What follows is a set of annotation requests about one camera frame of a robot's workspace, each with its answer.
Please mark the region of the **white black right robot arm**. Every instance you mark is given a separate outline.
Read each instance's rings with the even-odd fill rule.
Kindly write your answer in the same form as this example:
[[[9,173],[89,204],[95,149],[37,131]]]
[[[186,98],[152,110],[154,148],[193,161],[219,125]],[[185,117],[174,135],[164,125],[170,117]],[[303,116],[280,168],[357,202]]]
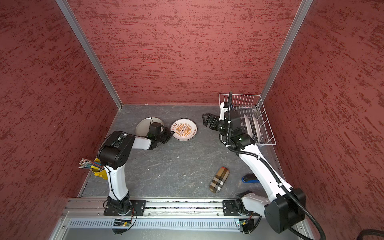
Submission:
[[[252,192],[242,193],[238,199],[238,212],[255,212],[265,217],[270,227],[281,233],[305,219],[302,209],[306,195],[301,189],[293,189],[267,162],[257,145],[255,134],[246,115],[234,109],[221,109],[220,116],[202,115],[203,124],[220,133],[221,143],[229,147],[251,169],[267,197]]]

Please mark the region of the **orange sunburst pattern plate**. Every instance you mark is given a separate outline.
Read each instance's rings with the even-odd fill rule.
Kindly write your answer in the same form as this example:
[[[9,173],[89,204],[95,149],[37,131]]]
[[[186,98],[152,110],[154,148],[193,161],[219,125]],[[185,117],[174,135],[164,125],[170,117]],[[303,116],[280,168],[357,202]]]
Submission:
[[[195,122],[190,119],[178,119],[171,125],[171,131],[174,132],[173,137],[179,141],[191,140],[198,131]]]

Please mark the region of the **white brown-rimmed plate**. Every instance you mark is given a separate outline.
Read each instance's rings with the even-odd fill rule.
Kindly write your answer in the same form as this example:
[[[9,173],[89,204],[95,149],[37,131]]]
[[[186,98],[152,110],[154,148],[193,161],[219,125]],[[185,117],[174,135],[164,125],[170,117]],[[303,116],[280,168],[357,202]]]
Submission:
[[[164,122],[156,117],[148,117],[138,123],[136,126],[136,136],[145,137],[147,136],[151,123],[160,123],[164,125]]]

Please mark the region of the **green-rimmed white plate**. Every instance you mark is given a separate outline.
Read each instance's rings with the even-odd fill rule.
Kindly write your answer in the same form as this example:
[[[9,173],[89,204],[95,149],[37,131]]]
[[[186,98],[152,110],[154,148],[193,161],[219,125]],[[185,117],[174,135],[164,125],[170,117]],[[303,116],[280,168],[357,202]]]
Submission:
[[[248,118],[248,116],[246,114],[244,114],[244,121],[245,121],[245,124],[246,124],[247,134],[252,139],[253,138],[252,126],[251,126],[250,120],[249,120],[249,118]]]

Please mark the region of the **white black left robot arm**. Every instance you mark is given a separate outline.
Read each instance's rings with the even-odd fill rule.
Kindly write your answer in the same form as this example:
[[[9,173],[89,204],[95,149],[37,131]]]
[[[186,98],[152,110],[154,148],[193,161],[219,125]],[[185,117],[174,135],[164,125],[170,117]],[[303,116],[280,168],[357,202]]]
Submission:
[[[98,151],[98,159],[106,170],[109,196],[106,208],[125,216],[133,212],[125,179],[125,166],[132,150],[153,150],[166,144],[174,131],[160,123],[151,123],[146,136],[114,131],[105,138]]]

